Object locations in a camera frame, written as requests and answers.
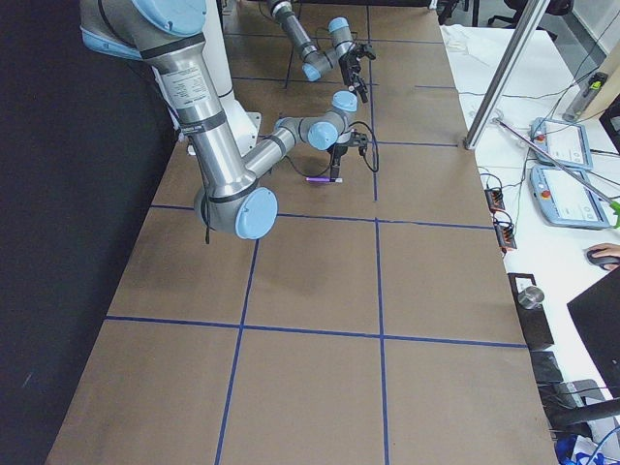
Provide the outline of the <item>person's hand on mouse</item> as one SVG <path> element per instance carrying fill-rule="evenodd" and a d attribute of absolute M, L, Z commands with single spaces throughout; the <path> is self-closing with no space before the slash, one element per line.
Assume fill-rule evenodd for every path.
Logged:
<path fill-rule="evenodd" d="M 596 244 L 590 248 L 594 258 L 601 257 L 620 257 L 620 245 L 613 243 Z"/>

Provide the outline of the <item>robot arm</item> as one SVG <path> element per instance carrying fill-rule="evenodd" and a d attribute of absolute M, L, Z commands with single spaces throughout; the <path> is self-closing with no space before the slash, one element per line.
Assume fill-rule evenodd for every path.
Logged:
<path fill-rule="evenodd" d="M 349 83 L 316 117 L 285 117 L 242 153 L 224 108 L 230 84 L 226 52 L 212 1 L 82 1 L 80 30 L 93 51 L 144 62 L 159 73 L 181 132 L 193 144 L 202 189 L 195 209 L 208 230 L 258 239 L 273 227 L 274 193 L 260 179 L 297 144 L 328 150 L 348 136 L 362 94 Z"/>
<path fill-rule="evenodd" d="M 361 76 L 361 59 L 374 60 L 376 54 L 371 45 L 354 40 L 348 20 L 342 16 L 330 21 L 327 32 L 331 48 L 323 49 L 310 38 L 299 22 L 291 1 L 267 1 L 269 14 L 291 40 L 294 51 L 302 62 L 302 72 L 309 81 L 317 81 L 330 71 L 339 68 L 344 85 L 368 102 L 368 88 Z"/>

